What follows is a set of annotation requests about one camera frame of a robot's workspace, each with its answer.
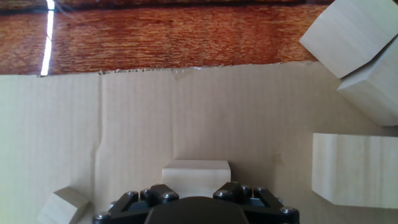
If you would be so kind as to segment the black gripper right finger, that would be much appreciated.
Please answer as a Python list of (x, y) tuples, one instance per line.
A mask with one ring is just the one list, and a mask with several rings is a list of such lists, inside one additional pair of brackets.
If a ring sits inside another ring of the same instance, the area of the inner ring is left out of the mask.
[(283, 205), (263, 187), (252, 188), (239, 182), (227, 182), (213, 193), (213, 198), (237, 205), (249, 223), (300, 223), (300, 212), (296, 208)]

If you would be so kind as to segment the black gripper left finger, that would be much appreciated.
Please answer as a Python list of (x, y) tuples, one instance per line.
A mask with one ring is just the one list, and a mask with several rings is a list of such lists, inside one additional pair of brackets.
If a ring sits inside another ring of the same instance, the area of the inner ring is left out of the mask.
[(155, 184), (140, 192), (128, 191), (108, 211), (94, 215), (92, 224), (145, 223), (153, 208), (178, 199), (179, 194), (165, 184)]

